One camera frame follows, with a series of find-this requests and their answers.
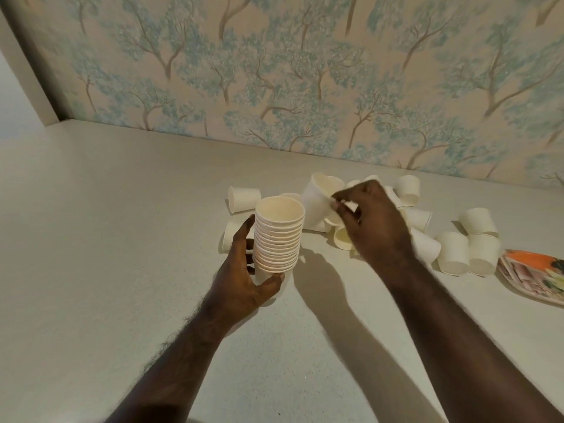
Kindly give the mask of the person's left hand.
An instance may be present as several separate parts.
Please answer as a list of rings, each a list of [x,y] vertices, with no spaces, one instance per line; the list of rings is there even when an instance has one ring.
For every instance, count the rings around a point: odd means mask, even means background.
[[[249,317],[280,290],[282,273],[256,285],[251,264],[230,263],[226,260],[218,270],[213,284],[204,298],[201,310],[211,318],[213,329],[226,335],[238,323]]]

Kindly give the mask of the person's right forearm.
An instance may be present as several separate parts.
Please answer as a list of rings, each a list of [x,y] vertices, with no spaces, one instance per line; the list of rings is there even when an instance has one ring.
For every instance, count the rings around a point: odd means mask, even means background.
[[[416,258],[370,258],[449,423],[564,423],[562,414]]]

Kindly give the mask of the scattered pile of paper cups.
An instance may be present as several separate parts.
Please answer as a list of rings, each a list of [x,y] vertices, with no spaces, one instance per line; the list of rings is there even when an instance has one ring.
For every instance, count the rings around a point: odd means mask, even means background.
[[[489,210],[477,207],[461,215],[460,222],[468,234],[443,232],[432,238],[425,234],[432,213],[414,207],[420,197],[420,180],[406,175],[399,178],[396,189],[387,185],[384,189],[405,220],[420,261],[437,262],[440,271],[451,276],[467,272],[487,276],[496,271],[502,250]],[[294,199],[291,194],[279,196]],[[229,208],[233,213],[256,211],[261,199],[257,189],[229,189]]]

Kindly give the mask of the nested white cup stack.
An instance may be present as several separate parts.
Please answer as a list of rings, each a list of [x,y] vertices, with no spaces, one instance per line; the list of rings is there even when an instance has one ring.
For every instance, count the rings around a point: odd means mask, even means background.
[[[254,222],[253,262],[254,282],[263,284],[276,273],[284,275],[284,281],[270,300],[283,294],[296,266],[301,248],[305,221],[303,204],[286,196],[261,199],[256,206]]]

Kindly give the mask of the person's right hand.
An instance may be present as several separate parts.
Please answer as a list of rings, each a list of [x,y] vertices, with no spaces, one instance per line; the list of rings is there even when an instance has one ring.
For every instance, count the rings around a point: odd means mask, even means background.
[[[366,251],[358,251],[381,280],[391,285],[403,279],[416,262],[408,227],[377,180],[359,183],[333,195],[332,209],[363,210]]]

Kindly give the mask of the person's left forearm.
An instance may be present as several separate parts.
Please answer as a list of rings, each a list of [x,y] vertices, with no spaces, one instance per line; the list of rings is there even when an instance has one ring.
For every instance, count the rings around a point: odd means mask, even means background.
[[[104,423],[186,423],[221,342],[252,312],[203,301]]]

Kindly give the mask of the colourful plastic packet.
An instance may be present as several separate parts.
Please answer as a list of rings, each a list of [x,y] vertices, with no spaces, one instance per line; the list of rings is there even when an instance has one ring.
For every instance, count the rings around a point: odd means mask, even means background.
[[[506,284],[517,293],[564,307],[564,259],[507,249],[497,267]]]

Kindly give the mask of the single white paper cup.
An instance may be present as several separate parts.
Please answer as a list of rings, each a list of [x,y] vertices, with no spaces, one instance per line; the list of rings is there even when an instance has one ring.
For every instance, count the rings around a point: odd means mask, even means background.
[[[314,172],[301,194],[305,208],[304,229],[315,229],[333,212],[333,195],[344,189],[343,180]]]

